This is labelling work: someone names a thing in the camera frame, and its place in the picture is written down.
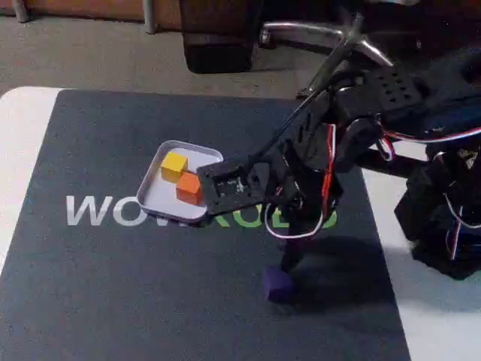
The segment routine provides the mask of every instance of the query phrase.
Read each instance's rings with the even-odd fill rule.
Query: chrome chair leg
[[[327,84],[339,64],[351,54],[352,49],[357,45],[363,22],[364,17],[357,13],[351,26],[344,31],[342,40],[323,62],[310,84],[298,93],[298,98],[305,98]]]
[[[303,98],[309,96],[316,89],[324,87],[339,64],[352,51],[366,55],[377,64],[394,65],[383,51],[361,33],[363,22],[364,18],[360,13],[355,14],[354,19],[344,16],[342,26],[298,21],[269,22],[262,27],[260,43],[268,47],[272,42],[284,40],[333,49],[310,84],[299,92],[298,97]]]
[[[355,49],[379,65],[394,66],[389,57],[376,47],[367,37],[358,41]]]
[[[19,23],[26,23],[30,20],[29,13],[26,9],[25,2],[23,0],[13,0],[12,5],[15,10],[15,15]]]

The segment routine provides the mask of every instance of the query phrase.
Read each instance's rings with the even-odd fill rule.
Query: office chair
[[[361,3],[390,2],[403,6],[411,6],[419,1],[420,0],[365,0]],[[259,39],[261,47],[271,47],[276,42],[291,41],[299,44],[332,49],[310,84],[299,92],[299,98],[305,98],[316,89],[323,87],[339,64],[347,58],[352,51],[366,55],[379,65],[394,65],[393,60],[373,43],[368,35],[362,33],[364,22],[362,4],[361,6],[358,5],[354,11],[341,8],[340,14],[342,20],[341,25],[304,21],[273,21],[266,22],[262,26]],[[412,32],[402,32],[402,34],[413,35]]]

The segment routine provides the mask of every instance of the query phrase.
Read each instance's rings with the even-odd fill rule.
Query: metal tray
[[[182,141],[166,141],[157,150],[149,170],[137,191],[137,202],[148,214],[179,220],[184,223],[197,223],[207,212],[204,203],[190,205],[177,199],[175,184],[162,179],[160,166],[169,152],[188,158],[188,170],[197,173],[197,168],[223,161],[217,150],[201,147]]]

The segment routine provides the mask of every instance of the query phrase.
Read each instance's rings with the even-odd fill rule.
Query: dark blue mat
[[[294,106],[60,93],[0,280],[0,359],[408,360],[358,169],[341,178],[337,227],[296,269],[310,292],[295,307],[263,299],[260,275],[281,253],[256,209],[206,228],[122,225],[163,141],[244,155]],[[76,218],[89,200],[103,218]]]

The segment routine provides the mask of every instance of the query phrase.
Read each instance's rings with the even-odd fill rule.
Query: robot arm
[[[479,70],[481,50],[463,49],[410,73],[402,67],[336,73],[260,151],[198,170],[208,214],[263,204],[268,219],[279,206],[298,232],[271,233],[311,237],[343,194],[334,171],[360,165],[409,178],[395,210],[409,239],[446,228],[438,213],[448,215],[445,224],[477,227],[481,86],[472,82]],[[429,160],[395,156],[394,141],[427,144]],[[261,163],[268,167],[264,183],[256,172]]]

